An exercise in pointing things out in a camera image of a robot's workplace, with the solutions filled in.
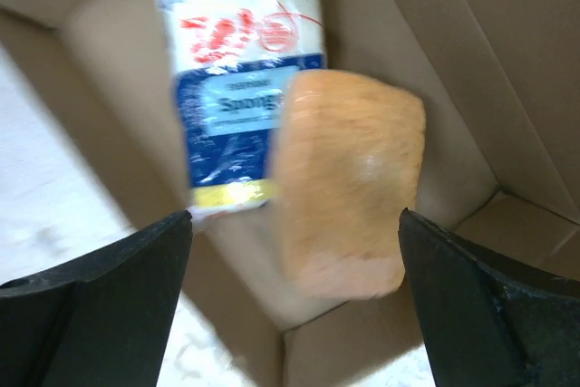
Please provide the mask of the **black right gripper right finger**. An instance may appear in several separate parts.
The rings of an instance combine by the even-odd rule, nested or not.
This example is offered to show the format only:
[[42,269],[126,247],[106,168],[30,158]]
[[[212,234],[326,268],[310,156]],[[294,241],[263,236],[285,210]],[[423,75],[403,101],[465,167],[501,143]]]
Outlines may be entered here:
[[576,386],[579,283],[408,209],[399,240],[438,386]]

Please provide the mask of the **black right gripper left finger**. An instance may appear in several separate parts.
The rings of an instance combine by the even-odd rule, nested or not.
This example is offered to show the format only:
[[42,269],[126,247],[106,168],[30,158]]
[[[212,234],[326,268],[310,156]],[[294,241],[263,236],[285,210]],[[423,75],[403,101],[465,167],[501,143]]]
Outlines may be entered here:
[[192,238],[180,211],[2,284],[2,385],[156,385]]

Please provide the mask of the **orange sponge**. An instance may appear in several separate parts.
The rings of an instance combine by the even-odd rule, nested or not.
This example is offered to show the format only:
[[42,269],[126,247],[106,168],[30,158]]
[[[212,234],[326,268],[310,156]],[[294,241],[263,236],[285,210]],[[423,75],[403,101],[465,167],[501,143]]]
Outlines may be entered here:
[[302,293],[401,286],[399,216],[417,201],[425,130],[419,97],[371,77],[309,70],[291,81],[271,174],[284,270]]

